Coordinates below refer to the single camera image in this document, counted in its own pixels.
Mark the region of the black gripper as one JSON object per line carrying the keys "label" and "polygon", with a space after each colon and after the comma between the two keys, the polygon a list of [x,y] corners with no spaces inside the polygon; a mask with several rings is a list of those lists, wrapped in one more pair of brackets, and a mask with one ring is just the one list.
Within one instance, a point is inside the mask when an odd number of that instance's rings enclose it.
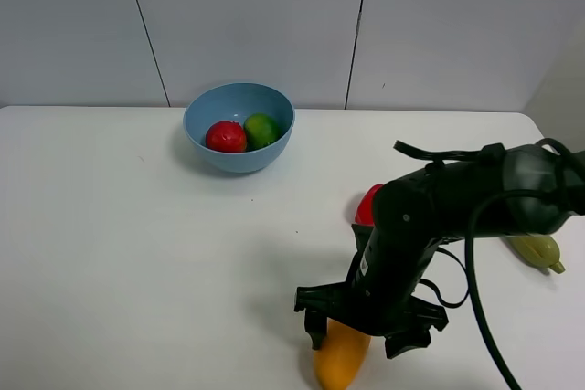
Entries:
{"label": "black gripper", "polygon": [[396,237],[375,227],[354,224],[354,255],[346,279],[299,287],[294,310],[303,311],[313,350],[327,335],[327,319],[371,336],[385,337],[388,359],[431,343],[429,328],[442,331],[446,310],[412,295],[441,241],[417,232]]}

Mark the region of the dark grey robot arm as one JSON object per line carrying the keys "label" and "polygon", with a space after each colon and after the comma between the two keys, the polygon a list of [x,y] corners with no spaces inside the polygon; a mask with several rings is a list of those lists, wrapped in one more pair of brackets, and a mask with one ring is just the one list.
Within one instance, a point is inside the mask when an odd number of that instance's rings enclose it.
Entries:
{"label": "dark grey robot arm", "polygon": [[431,330],[447,326],[449,305],[414,290],[436,252],[468,237],[549,235],[584,212],[584,155],[551,139],[476,152],[397,149],[425,166],[374,194],[372,224],[352,227],[356,254],[345,280],[296,291],[314,349],[330,321],[383,338],[388,358],[428,346]]}

